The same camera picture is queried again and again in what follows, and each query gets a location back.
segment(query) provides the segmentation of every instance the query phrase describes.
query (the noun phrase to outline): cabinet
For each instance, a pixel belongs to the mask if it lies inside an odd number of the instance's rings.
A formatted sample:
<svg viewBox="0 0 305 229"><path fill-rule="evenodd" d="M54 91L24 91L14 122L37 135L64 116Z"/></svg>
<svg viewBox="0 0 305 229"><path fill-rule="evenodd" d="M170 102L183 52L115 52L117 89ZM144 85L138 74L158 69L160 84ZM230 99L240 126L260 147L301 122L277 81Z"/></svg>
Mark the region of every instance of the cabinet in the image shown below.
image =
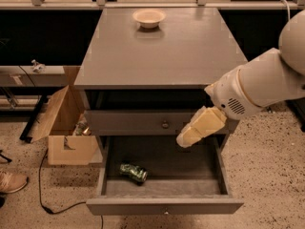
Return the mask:
<svg viewBox="0 0 305 229"><path fill-rule="evenodd" d="M217 10L164 9L152 31L133 11L103 11L74 83L103 156L87 205L94 215L231 214L242 200L232 196L221 150L238 122L190 149L175 138L213 105L204 88L246 59ZM146 168L147 180L120 176L123 161Z"/></svg>

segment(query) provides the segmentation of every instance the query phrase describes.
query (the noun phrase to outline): gray tabletop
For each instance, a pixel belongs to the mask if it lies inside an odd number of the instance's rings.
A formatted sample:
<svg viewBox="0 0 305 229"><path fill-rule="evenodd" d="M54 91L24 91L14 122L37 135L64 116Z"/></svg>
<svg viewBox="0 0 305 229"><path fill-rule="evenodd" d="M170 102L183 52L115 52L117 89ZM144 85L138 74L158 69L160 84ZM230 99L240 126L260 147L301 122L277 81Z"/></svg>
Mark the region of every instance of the gray tabletop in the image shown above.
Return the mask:
<svg viewBox="0 0 305 229"><path fill-rule="evenodd" d="M75 86L201 88L247 62L217 9L162 9L153 30L132 19L135 10L103 10Z"/></svg>

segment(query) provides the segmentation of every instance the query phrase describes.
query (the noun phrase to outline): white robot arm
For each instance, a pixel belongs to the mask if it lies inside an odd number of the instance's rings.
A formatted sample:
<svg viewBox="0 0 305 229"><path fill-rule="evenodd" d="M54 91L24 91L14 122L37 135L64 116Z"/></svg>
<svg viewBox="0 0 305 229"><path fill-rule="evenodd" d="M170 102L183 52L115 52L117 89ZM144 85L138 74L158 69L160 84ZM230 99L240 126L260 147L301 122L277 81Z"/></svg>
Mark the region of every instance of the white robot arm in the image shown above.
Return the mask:
<svg viewBox="0 0 305 229"><path fill-rule="evenodd" d="M177 137L181 147L225 126L227 118L241 119L279 101L305 97L305 10L284 27L279 50L270 49L224 74L205 92L214 107L203 107Z"/></svg>

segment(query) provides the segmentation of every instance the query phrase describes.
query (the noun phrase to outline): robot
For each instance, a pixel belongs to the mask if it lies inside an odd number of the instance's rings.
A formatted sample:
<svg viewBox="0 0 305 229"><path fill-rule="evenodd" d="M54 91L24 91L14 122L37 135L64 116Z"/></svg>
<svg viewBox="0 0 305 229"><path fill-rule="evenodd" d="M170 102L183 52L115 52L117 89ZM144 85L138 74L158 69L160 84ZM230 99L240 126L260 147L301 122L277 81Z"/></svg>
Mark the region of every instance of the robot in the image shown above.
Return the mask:
<svg viewBox="0 0 305 229"><path fill-rule="evenodd" d="M198 110L177 143L190 147L223 128L228 118L239 120L276 102L305 97L305 10L285 25L278 46L206 87L214 106Z"/></svg>

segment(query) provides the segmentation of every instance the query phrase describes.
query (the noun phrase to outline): floor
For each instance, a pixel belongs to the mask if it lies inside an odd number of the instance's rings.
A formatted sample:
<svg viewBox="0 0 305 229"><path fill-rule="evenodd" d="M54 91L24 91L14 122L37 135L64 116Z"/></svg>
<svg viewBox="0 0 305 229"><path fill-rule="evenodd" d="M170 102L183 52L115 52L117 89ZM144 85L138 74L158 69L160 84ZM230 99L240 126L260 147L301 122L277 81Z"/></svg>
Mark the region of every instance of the floor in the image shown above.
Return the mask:
<svg viewBox="0 0 305 229"><path fill-rule="evenodd" d="M104 216L104 228L292 228L305 225L305 135L285 103L240 121L222 153L235 198L244 205L233 215ZM39 204L38 168L47 140L19 140L25 123L0 122L0 147L13 159L0 168L26 174L23 190L6 196L0 209L1 228L101 228L85 204L49 215ZM42 201L53 212L94 197L99 168L50 166L41 171Z"/></svg>

